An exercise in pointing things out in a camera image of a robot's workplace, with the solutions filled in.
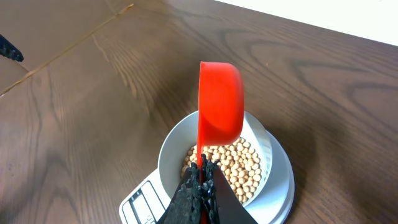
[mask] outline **red object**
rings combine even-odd
[[[199,77],[198,166],[203,146],[231,144],[243,126],[243,82],[229,63],[202,62]]]

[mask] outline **black object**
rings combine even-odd
[[[209,224],[245,223],[256,221],[240,204],[216,162],[207,161],[202,154],[203,184],[195,163],[186,169],[169,207],[157,223],[199,224],[205,211]]]
[[[9,58],[21,62],[24,60],[22,53],[14,47],[6,38],[0,34],[0,54]]]

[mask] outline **bowl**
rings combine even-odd
[[[167,135],[160,150],[157,167],[160,182],[169,198],[180,182],[182,164],[187,151],[197,143],[198,112],[194,112],[182,119]],[[241,137],[251,143],[260,158],[261,180],[253,197],[243,203],[249,205],[264,188],[272,167],[272,149],[269,136],[262,124],[248,112],[244,112]]]

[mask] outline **kitchen scale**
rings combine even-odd
[[[267,131],[272,148],[272,169],[259,195],[245,207],[258,223],[283,223],[293,204],[293,170],[282,146]],[[156,223],[169,206],[170,198],[153,171],[120,204],[123,224]]]

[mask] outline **wooden table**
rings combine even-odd
[[[136,1],[0,97],[0,223],[120,223],[201,60],[289,155],[287,223],[398,223],[397,47],[210,0]]]

